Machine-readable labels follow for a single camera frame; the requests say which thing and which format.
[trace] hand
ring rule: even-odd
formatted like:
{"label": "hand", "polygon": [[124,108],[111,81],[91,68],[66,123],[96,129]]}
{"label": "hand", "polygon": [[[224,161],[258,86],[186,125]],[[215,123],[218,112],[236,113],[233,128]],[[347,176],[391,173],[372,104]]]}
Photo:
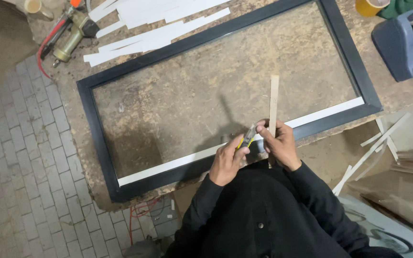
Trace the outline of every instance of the hand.
{"label": "hand", "polygon": [[226,145],[216,151],[213,166],[210,169],[210,180],[216,185],[225,186],[237,175],[240,161],[250,152],[248,147],[242,147],[235,151],[243,134],[240,134]]}
{"label": "hand", "polygon": [[302,162],[295,151],[295,142],[292,128],[277,120],[275,138],[265,128],[269,119],[262,119],[256,123],[256,132],[264,138],[264,149],[272,153],[275,158],[290,171],[301,167]]}

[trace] black frame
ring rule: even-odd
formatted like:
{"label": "black frame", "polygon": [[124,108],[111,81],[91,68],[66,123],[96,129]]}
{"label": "black frame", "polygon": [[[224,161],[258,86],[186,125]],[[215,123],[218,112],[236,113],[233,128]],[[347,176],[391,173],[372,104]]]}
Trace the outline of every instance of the black frame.
{"label": "black frame", "polygon": [[214,155],[119,187],[118,178],[114,170],[103,127],[95,105],[95,99],[92,92],[94,88],[103,86],[124,75],[135,73],[145,67],[163,62],[193,48],[222,38],[229,33],[237,32],[248,26],[252,26],[258,22],[272,18],[275,15],[312,1],[318,3],[320,12],[324,16],[324,20],[331,32],[333,41],[337,45],[339,55],[344,62],[345,69],[347,73],[349,73],[352,85],[357,95],[363,97],[364,104],[294,128],[296,140],[381,111],[382,105],[379,97],[375,92],[374,86],[372,85],[350,32],[348,31],[339,8],[337,7],[336,1],[279,0],[250,13],[221,23],[220,25],[196,33],[188,38],[181,39],[161,49],[154,50],[143,56],[139,56],[77,81],[77,88],[81,96],[87,120],[89,121],[90,131],[98,154],[98,160],[100,161],[111,200],[113,202],[125,202],[135,196],[142,195],[147,191],[199,175],[209,170]]}

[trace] green cloth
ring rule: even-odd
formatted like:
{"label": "green cloth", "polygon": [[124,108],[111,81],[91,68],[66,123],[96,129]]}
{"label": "green cloth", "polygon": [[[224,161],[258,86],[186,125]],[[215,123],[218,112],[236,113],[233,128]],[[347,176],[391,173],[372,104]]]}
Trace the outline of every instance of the green cloth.
{"label": "green cloth", "polygon": [[391,19],[410,10],[413,10],[413,0],[391,0],[390,4],[377,15],[385,19]]}

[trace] wooden work surface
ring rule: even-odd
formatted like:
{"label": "wooden work surface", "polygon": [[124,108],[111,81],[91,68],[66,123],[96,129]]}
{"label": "wooden work surface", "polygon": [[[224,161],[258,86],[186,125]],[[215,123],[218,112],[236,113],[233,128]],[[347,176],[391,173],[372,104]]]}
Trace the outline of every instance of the wooden work surface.
{"label": "wooden work surface", "polygon": [[[92,0],[92,7],[100,2]],[[226,7],[231,11],[181,38],[272,2],[232,0],[192,15],[185,21]],[[60,8],[55,7],[54,1],[46,3],[49,4],[58,16]],[[298,146],[413,104],[413,79],[394,81],[371,42],[370,32],[382,19],[359,16],[349,0],[338,0],[337,4],[384,111],[302,139]],[[105,27],[117,20],[113,13],[98,25]],[[109,200],[76,81],[141,54],[121,56],[92,68],[82,56],[98,52],[99,46],[163,25],[159,21],[132,30],[123,27],[100,39],[86,38],[70,62],[57,68],[48,65],[53,63],[53,56],[43,62],[59,87],[91,194],[103,209],[116,209],[119,205]],[[35,40],[40,42],[52,25],[30,20],[30,26]],[[288,121],[355,98],[316,4],[302,6],[94,90],[119,177],[215,146],[222,135],[241,132],[252,122],[267,117],[271,74],[280,75],[279,120]],[[196,181],[167,185],[132,203]]]}

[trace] wooden strip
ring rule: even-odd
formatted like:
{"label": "wooden strip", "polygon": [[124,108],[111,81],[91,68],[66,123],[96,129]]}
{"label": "wooden strip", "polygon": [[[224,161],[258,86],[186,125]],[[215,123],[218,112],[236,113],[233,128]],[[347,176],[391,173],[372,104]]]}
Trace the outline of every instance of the wooden strip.
{"label": "wooden strip", "polygon": [[277,125],[277,103],[278,103],[278,83],[280,77],[272,75],[270,77],[270,108],[269,108],[269,122],[268,130],[275,137],[275,130]]}

